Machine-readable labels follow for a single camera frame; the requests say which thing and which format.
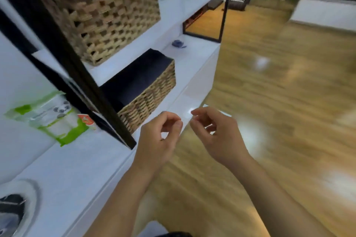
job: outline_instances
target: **panda illustration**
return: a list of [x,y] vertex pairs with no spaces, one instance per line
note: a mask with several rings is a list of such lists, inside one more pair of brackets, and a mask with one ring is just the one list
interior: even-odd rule
[[55,111],[56,113],[59,113],[57,115],[57,118],[62,118],[64,116],[66,116],[66,113],[69,112],[72,109],[72,106],[70,105],[68,100],[65,100],[63,102],[63,105],[60,105],[59,107],[55,107],[53,109],[53,111]]

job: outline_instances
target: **orange label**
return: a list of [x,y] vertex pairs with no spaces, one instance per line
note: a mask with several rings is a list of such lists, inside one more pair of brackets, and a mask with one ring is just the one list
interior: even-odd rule
[[88,114],[78,114],[78,117],[83,121],[83,123],[88,126],[94,124],[94,121],[90,118]]

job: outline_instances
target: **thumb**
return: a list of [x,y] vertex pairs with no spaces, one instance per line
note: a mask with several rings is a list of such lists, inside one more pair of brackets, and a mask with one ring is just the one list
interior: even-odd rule
[[190,127],[193,129],[194,133],[202,141],[203,145],[207,145],[209,138],[212,136],[206,131],[205,127],[199,121],[191,119]]
[[183,122],[178,120],[173,124],[171,131],[168,133],[165,141],[168,142],[171,147],[176,146],[182,127]]

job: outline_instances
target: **hand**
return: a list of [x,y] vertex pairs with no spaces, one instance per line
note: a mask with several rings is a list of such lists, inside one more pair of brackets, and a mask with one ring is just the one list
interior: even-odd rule
[[[180,117],[168,111],[143,125],[132,166],[154,176],[172,157],[182,127]],[[161,132],[168,132],[166,139]]]
[[212,107],[200,107],[191,113],[194,117],[190,126],[213,159],[231,170],[236,163],[250,158],[235,119]]

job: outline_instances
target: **green package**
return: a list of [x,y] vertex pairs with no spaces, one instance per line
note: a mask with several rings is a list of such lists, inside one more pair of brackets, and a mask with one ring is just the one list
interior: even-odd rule
[[78,117],[78,110],[66,100],[64,94],[62,91],[52,92],[32,104],[9,110],[5,116],[27,122],[29,126],[56,139],[60,146],[69,144],[89,127]]

